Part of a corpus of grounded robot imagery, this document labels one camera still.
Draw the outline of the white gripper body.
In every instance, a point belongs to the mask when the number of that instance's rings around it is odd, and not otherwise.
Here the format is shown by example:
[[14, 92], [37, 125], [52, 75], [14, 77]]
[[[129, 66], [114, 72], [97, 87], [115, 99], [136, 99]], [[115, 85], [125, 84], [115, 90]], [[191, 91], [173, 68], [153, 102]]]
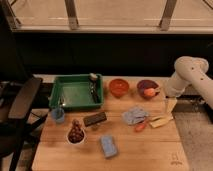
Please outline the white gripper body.
[[180, 97], [185, 87], [186, 82], [177, 73], [174, 73], [165, 83], [165, 95], [168, 97]]

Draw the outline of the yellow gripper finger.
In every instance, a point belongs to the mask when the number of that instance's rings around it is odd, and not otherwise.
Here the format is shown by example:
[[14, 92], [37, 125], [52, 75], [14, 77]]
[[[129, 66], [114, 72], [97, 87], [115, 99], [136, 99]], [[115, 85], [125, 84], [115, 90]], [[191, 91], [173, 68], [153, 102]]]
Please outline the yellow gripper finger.
[[152, 128], [158, 128], [169, 123], [173, 117], [171, 115], [156, 116], [150, 119], [149, 124]]
[[165, 110], [167, 113], [171, 113], [172, 110], [174, 109], [175, 105], [177, 104], [177, 99], [176, 98], [167, 98], [165, 102]]

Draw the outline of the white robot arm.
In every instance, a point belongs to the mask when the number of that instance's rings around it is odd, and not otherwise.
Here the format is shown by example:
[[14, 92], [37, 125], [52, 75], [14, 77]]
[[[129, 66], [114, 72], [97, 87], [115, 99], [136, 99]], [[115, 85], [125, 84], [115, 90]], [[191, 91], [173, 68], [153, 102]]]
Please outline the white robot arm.
[[165, 95], [180, 97], [185, 89], [192, 85], [205, 101], [205, 109], [213, 124], [213, 79], [206, 72], [209, 63], [200, 57], [182, 56], [174, 63], [174, 73], [163, 85]]

